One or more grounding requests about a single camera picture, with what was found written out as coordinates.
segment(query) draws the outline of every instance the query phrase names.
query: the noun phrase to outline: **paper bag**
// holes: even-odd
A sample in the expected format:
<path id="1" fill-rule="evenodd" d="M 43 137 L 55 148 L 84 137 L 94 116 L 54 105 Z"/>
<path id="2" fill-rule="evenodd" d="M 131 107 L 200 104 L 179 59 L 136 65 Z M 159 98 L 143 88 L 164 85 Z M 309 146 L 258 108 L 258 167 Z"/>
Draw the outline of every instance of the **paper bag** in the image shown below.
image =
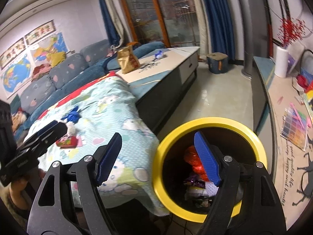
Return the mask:
<path id="1" fill-rule="evenodd" d="M 138 58 L 133 54 L 133 46 L 127 46 L 117 52 L 117 62 L 122 69 L 122 73 L 129 73 L 140 67 Z"/>

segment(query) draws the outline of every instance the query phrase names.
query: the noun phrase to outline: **yellow trash can rim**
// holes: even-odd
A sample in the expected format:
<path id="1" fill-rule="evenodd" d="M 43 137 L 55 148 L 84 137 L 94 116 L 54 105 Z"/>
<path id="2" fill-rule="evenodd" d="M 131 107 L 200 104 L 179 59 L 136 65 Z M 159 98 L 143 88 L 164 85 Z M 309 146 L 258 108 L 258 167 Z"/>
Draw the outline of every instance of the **yellow trash can rim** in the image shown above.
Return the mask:
<path id="1" fill-rule="evenodd" d="M 253 152 L 255 154 L 255 158 L 257 161 L 260 161 L 264 164 L 265 168 L 267 168 L 267 158 L 264 147 L 260 141 L 260 139 L 255 135 L 253 131 L 251 131 L 245 125 L 223 117 L 205 117 L 199 118 L 196 120 L 192 120 L 181 126 L 177 127 L 173 131 L 171 131 L 160 143 L 157 148 L 154 161 L 153 161 L 153 170 L 152 170 L 152 185 L 156 195 L 162 204 L 173 214 L 192 222 L 203 223 L 206 214 L 197 214 L 185 210 L 178 206 L 169 196 L 165 190 L 163 179 L 162 179 L 162 167 L 165 160 L 165 157 L 168 151 L 171 149 L 173 144 L 183 137 L 184 135 L 203 128 L 207 127 L 221 127 L 225 129 L 229 129 L 233 132 L 241 135 L 251 146 Z M 241 207 L 241 201 L 236 204 L 233 208 L 232 217 L 239 214 Z"/>

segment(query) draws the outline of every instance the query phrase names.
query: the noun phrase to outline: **floor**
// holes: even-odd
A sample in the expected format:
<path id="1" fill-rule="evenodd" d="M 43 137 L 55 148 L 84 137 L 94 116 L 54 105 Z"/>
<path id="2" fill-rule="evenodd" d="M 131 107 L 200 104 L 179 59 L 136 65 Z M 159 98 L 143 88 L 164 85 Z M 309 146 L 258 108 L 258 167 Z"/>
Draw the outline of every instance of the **floor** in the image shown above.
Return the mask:
<path id="1" fill-rule="evenodd" d="M 224 117 L 253 128 L 252 89 L 249 79 L 241 75 L 242 66 L 234 65 L 225 74 L 213 74 L 206 63 L 199 63 L 197 79 L 158 134 L 161 141 L 179 125 L 203 117 Z M 195 235 L 200 223 L 187 222 L 173 216 L 166 235 Z"/>

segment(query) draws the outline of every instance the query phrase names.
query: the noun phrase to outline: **blue curtain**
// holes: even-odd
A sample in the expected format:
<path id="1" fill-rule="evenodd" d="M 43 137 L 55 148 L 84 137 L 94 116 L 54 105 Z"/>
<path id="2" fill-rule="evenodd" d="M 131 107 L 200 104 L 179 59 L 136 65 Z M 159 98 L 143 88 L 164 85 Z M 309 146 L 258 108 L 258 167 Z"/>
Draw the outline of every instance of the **blue curtain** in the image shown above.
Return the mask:
<path id="1" fill-rule="evenodd" d="M 212 52 L 235 59 L 234 31 L 227 0 L 204 0 L 207 11 Z"/>
<path id="2" fill-rule="evenodd" d="M 111 45 L 118 46 L 120 44 L 120 36 L 118 35 L 116 28 L 112 22 L 110 13 L 106 6 L 105 0 L 99 0 L 101 13 L 104 21 L 104 26 L 106 29 L 106 33 L 108 35 L 108 40 Z"/>

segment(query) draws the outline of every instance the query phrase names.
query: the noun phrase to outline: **sofa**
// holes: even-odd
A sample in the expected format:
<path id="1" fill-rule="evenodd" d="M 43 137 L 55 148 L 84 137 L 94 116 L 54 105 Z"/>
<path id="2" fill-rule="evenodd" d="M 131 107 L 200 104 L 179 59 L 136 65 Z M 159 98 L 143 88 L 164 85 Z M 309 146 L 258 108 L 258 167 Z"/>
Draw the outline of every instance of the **sofa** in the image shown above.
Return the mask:
<path id="1" fill-rule="evenodd" d="M 18 140 L 23 131 L 28 130 L 46 109 L 109 71 L 119 70 L 116 54 L 106 57 L 109 48 L 108 40 L 82 48 L 79 53 L 71 55 L 53 67 L 49 74 L 33 81 L 21 96 L 17 95 L 10 104 L 11 112 L 20 107 L 29 116 L 16 130 L 15 140 Z M 134 49 L 134 55 L 141 58 L 158 48 L 164 48 L 164 44 L 151 42 Z"/>

